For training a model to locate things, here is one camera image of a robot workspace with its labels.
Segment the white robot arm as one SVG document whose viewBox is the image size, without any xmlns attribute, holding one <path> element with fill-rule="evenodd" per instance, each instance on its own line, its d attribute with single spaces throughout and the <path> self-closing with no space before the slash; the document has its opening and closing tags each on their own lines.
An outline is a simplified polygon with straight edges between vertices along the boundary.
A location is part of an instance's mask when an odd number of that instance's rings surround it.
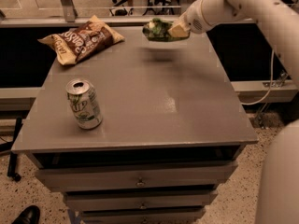
<svg viewBox="0 0 299 224">
<path fill-rule="evenodd" d="M 281 0 L 197 0 L 173 23 L 173 37 L 251 18 L 299 87 L 299 14 Z M 255 224 L 299 224 L 299 120 L 273 140 L 263 161 Z"/>
</svg>

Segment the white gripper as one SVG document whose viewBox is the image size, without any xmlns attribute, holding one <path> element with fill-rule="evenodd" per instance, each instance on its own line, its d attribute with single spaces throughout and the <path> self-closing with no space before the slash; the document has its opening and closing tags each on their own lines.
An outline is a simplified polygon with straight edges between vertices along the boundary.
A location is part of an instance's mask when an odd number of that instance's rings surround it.
<svg viewBox="0 0 299 224">
<path fill-rule="evenodd" d="M 174 21 L 168 29 L 172 37 L 188 37 L 190 30 L 196 34 L 210 31 L 214 25 L 207 19 L 210 11 L 210 3 L 207 0 L 196 0 L 182 14 L 183 21 Z"/>
</svg>

